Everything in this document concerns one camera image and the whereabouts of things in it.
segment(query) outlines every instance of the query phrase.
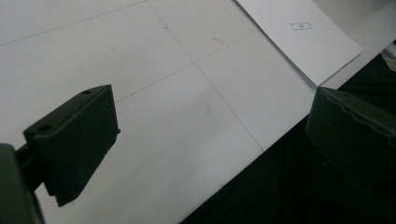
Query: screw hole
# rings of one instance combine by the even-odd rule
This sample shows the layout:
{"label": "screw hole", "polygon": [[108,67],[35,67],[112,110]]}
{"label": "screw hole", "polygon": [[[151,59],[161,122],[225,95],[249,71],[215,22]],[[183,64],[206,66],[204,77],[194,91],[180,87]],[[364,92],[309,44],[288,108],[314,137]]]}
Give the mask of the screw hole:
{"label": "screw hole", "polygon": [[51,128],[52,128],[52,126],[50,126],[50,125],[43,125],[43,126],[38,128],[38,131],[39,132],[46,132],[46,131],[48,131]]}

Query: red mark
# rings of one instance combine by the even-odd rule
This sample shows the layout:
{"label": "red mark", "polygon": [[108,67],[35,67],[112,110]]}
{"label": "red mark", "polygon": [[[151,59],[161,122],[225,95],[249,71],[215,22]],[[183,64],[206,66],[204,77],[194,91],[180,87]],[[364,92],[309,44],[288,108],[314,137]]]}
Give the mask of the red mark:
{"label": "red mark", "polygon": [[224,42],[222,42],[221,40],[219,40],[219,39],[217,39],[217,38],[215,38],[215,37],[213,37],[213,39],[214,39],[215,41],[219,42],[222,46],[224,46]]}

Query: paper sheet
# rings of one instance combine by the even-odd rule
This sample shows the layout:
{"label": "paper sheet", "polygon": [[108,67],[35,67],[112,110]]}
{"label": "paper sheet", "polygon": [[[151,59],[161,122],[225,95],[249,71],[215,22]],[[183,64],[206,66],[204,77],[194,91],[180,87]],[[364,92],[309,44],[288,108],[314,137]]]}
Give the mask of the paper sheet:
{"label": "paper sheet", "polygon": [[314,88],[362,52],[311,0],[235,1]]}

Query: black cloth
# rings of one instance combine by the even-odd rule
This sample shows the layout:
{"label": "black cloth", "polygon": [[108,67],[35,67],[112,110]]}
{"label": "black cloth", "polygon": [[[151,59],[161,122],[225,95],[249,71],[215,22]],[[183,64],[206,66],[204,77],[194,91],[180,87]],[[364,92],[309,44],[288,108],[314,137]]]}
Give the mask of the black cloth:
{"label": "black cloth", "polygon": [[[379,55],[340,90],[396,115],[396,73]],[[182,223],[396,223],[395,177],[382,176],[372,195],[354,190],[306,137],[305,124]]]}

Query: white table surface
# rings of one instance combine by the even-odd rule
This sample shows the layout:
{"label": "white table surface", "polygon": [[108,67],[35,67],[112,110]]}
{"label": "white table surface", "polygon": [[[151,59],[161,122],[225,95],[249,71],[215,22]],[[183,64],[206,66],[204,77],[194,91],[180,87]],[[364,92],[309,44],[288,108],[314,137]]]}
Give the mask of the white table surface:
{"label": "white table surface", "polygon": [[[396,1],[316,4],[363,53],[396,38]],[[41,186],[47,223],[177,223],[309,112],[314,91],[231,0],[0,0],[0,142],[112,84],[121,134],[74,202]]]}

